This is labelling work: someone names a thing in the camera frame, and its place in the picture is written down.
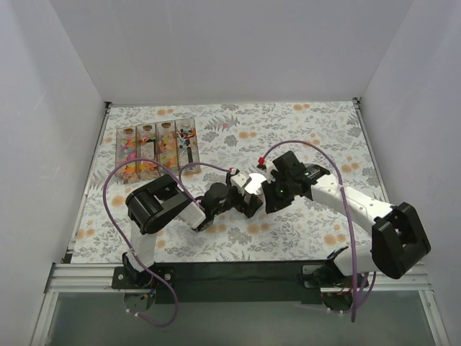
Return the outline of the round metal jar lid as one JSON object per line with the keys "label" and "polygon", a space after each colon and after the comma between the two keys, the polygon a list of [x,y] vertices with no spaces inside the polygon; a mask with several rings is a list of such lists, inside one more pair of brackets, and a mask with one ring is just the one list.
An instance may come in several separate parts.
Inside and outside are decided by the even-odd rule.
{"label": "round metal jar lid", "polygon": [[262,183],[265,182],[267,179],[264,174],[260,173],[250,173],[249,174],[249,182],[244,187],[244,190],[248,194],[262,196],[264,194]]}

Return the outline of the clear compartment candy box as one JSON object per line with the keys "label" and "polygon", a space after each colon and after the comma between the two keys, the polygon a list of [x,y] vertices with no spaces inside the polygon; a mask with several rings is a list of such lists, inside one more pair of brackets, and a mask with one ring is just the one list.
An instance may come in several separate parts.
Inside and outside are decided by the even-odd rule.
{"label": "clear compartment candy box", "polygon": [[160,177],[164,170],[152,164],[152,160],[173,172],[199,161],[195,120],[186,118],[117,129],[115,164],[123,166],[115,176],[120,182]]}

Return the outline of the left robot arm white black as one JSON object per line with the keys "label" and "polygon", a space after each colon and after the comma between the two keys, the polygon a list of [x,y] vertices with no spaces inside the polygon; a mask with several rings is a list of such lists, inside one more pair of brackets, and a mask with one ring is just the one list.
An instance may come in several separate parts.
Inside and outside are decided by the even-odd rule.
{"label": "left robot arm white black", "polygon": [[200,232],[232,208],[247,218],[252,217],[263,205],[262,182],[265,180],[262,174],[236,170],[226,174],[226,183],[212,184],[196,200],[180,190],[169,175],[136,189],[126,202],[131,235],[122,263],[127,278],[137,288],[146,288],[152,283],[157,233],[175,218]]}

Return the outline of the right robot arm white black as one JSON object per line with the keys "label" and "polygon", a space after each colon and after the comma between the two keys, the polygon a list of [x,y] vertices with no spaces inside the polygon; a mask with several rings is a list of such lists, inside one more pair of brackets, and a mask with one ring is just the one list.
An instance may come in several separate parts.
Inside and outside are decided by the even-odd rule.
{"label": "right robot arm white black", "polygon": [[306,274],[304,280],[310,287],[339,287],[354,276],[375,271],[399,279],[430,253],[431,245],[412,205],[392,205],[345,187],[330,171],[300,162],[292,151],[274,161],[260,159],[259,166],[266,172],[261,186],[267,213],[303,197],[350,217],[370,235],[369,245],[342,247]]}

